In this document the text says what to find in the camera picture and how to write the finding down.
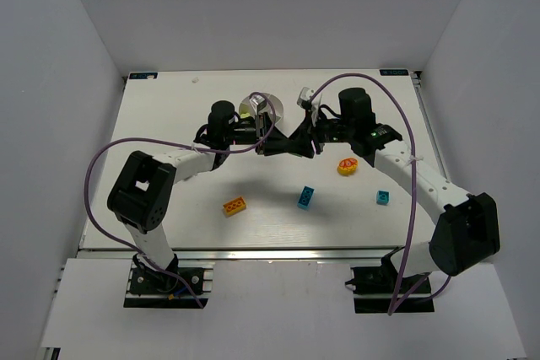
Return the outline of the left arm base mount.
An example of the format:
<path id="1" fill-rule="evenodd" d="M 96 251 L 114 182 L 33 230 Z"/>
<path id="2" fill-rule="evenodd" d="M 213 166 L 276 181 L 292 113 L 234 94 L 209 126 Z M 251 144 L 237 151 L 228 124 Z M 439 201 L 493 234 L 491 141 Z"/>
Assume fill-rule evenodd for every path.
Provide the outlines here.
<path id="1" fill-rule="evenodd" d="M 177 274 L 195 293 L 202 307 L 177 278 L 132 261 L 123 307 L 127 309 L 201 309 L 206 306 L 213 284 L 213 268 L 179 266 Z"/>

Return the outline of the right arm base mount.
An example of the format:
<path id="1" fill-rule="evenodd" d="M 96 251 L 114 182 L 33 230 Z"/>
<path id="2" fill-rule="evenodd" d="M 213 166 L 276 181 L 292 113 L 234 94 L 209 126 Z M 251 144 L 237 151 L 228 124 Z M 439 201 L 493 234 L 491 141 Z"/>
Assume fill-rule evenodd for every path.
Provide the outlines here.
<path id="1" fill-rule="evenodd" d="M 353 292 L 354 311 L 356 314 L 386 314 L 390 308 L 394 293 L 398 270 L 391 262 L 391 251 L 381 258 L 378 266 L 356 266 L 351 269 L 352 278 L 344 283 Z M 414 294 L 431 294 L 428 279 L 397 308 L 397 313 L 421 314 L 434 313 L 435 306 L 432 298 L 414 297 Z"/>

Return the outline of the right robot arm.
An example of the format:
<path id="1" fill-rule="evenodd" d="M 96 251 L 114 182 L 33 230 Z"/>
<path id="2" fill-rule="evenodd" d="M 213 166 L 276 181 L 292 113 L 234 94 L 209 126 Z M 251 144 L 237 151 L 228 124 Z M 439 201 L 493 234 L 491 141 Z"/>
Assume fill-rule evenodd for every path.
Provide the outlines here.
<path id="1" fill-rule="evenodd" d="M 415 198 L 435 225 L 429 241 L 391 254 L 396 271 L 404 277 L 433 271 L 455 277 L 500 251 L 497 206 L 491 196 L 473 195 L 416 159 L 396 130 L 376 121 L 364 89 L 345 89 L 338 98 L 339 116 L 327 119 L 314 90 L 300 91 L 297 103 L 307 111 L 315 144 L 348 143 L 357 156 Z"/>

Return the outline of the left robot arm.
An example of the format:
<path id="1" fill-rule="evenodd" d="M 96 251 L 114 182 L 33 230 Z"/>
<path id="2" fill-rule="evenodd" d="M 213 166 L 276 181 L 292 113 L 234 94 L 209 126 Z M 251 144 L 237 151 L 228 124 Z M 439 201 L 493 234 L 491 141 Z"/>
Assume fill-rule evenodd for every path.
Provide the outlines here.
<path id="1" fill-rule="evenodd" d="M 147 266 L 168 272 L 177 267 L 162 225 L 173 186 L 219 168 L 235 153 L 230 149 L 233 144 L 261 150 L 273 132 L 272 101 L 256 94 L 250 104 L 256 114 L 242 118 L 232 103 L 220 100 L 212 105 L 208 122 L 197 130 L 191 145 L 156 155 L 135 151 L 128 156 L 107 207 L 126 226 Z"/>

